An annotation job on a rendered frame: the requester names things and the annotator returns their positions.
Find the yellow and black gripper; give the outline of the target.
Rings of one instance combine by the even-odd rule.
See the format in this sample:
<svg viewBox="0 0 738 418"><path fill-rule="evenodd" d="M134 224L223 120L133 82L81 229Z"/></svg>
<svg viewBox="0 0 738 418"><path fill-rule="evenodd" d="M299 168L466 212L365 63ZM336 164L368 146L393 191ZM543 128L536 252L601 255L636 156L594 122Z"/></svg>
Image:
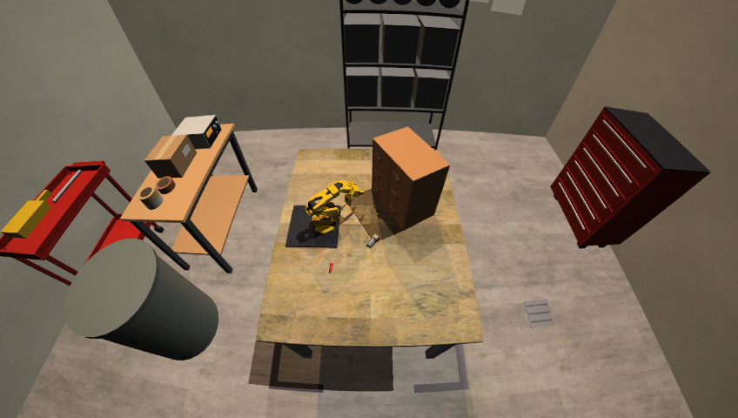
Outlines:
<svg viewBox="0 0 738 418"><path fill-rule="evenodd" d="M359 188L356 186L356 184L353 183L352 181L348 181L347 183L350 185L351 189L347 193L347 195L345 195L345 202L350 206L351 205L351 201L352 201L351 200L351 196L358 197L359 195L361 195L361 194L363 194L365 192L364 191L360 191Z"/></svg>

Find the dark brown wooden chest of drawers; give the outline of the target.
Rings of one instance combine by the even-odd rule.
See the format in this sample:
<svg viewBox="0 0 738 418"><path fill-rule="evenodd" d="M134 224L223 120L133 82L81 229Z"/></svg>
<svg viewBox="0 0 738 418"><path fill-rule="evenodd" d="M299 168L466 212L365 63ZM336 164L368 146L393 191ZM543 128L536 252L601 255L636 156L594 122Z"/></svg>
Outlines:
<svg viewBox="0 0 738 418"><path fill-rule="evenodd" d="M390 196L392 160L412 181L402 230L433 216L450 165L414 131L406 127L372 139L372 172L375 161L374 141L391 158L390 175L386 174L389 177L386 209Z"/></svg>

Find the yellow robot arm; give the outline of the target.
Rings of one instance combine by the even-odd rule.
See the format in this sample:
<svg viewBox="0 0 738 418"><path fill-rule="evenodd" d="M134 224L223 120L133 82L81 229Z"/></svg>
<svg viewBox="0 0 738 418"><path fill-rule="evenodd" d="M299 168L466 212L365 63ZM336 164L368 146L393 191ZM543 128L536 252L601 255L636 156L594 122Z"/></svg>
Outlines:
<svg viewBox="0 0 738 418"><path fill-rule="evenodd" d="M308 205L305 205L305 211L309 216L313 216L316 233L322 233L325 235L334 231L334 227L329 225L332 222L337 222L339 220L339 209L331 202L331 200L337 198L339 196L339 192L348 193L350 189L351 187L346 181L340 180L329 185L323 192L318 193L309 199ZM319 203L316 204L314 202L320 199L322 200Z"/></svg>

